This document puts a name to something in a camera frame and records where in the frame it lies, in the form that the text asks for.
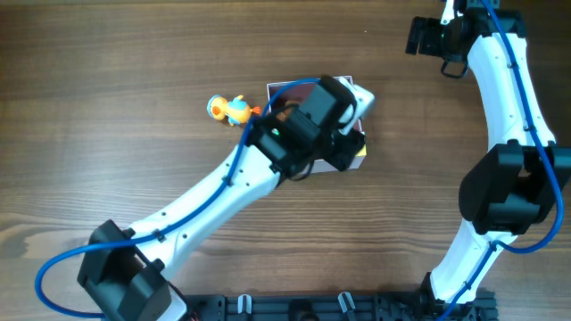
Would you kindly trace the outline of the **brown plush toy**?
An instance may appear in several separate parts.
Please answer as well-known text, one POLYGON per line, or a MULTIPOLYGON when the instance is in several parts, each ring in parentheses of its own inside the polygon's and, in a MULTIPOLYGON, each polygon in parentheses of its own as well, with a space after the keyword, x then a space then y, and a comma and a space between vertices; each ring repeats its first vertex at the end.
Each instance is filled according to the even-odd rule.
POLYGON ((286 121, 290 114, 298 107, 299 103, 297 101, 286 101, 282 107, 275 110, 276 118, 280 121, 286 121))

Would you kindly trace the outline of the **white box pink inside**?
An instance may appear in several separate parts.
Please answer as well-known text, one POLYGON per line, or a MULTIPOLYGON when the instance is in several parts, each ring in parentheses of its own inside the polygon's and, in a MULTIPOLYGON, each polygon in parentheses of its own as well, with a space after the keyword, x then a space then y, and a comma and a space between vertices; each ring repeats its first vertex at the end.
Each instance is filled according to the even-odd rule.
MULTIPOLYGON (((275 96, 277 97, 275 99, 275 102, 273 102, 269 107, 269 111, 273 111, 274 109, 282 107, 285 104, 285 102, 289 100, 302 103, 310 94, 313 87, 315 86, 315 83, 311 82, 300 83, 281 92, 281 90, 284 87, 290 84, 292 84, 292 81, 275 82, 267 84, 268 98, 273 99, 275 96)), ((355 157, 348 170, 358 169, 361 166, 362 162, 364 161, 365 157, 355 157)), ((335 171, 335 168, 326 163, 324 160, 318 159, 315 160, 311 173, 324 173, 332 171, 335 171)))

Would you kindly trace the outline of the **yellow duck toy blue hat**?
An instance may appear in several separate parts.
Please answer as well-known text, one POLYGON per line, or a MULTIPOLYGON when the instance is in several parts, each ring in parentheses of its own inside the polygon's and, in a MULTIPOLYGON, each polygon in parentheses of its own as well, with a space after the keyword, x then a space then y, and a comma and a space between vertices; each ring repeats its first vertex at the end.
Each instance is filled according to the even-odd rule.
POLYGON ((261 115, 261 107, 251 107, 242 95, 227 100, 221 95, 214 95, 207 103, 206 110, 215 120, 226 120, 230 126, 240 126, 249 121, 252 116, 261 115))

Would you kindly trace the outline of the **colourful puzzle cube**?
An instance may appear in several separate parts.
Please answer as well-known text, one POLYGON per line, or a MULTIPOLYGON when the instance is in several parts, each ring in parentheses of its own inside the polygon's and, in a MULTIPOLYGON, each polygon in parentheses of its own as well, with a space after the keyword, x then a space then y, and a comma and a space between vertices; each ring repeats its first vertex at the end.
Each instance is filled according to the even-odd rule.
POLYGON ((364 145, 356 154, 356 157, 365 157, 367 155, 367 146, 364 145))

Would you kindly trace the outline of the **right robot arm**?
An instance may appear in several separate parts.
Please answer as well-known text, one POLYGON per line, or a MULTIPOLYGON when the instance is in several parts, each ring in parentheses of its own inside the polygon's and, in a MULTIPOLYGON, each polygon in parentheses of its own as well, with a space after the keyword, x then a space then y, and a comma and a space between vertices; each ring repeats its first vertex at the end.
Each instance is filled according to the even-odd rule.
POLYGON ((521 14, 496 1, 449 1, 440 18, 411 22, 407 54, 439 57, 474 74, 488 135, 485 156, 459 186, 458 233, 418 290, 418 318, 466 317, 501 253, 536 252, 563 225, 570 151, 557 144, 542 116, 526 37, 521 14))

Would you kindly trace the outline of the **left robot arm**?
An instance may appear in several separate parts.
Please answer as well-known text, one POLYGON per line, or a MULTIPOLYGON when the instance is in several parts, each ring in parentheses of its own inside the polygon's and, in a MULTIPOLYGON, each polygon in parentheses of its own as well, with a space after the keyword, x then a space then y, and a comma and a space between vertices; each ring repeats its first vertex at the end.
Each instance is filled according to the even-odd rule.
POLYGON ((322 159, 349 168, 365 143, 355 129, 375 96, 344 78, 322 76, 300 103, 270 105, 240 143, 173 203, 119 228, 90 235, 78 282, 104 320, 185 320, 189 308, 171 278, 209 235, 237 212, 322 159))

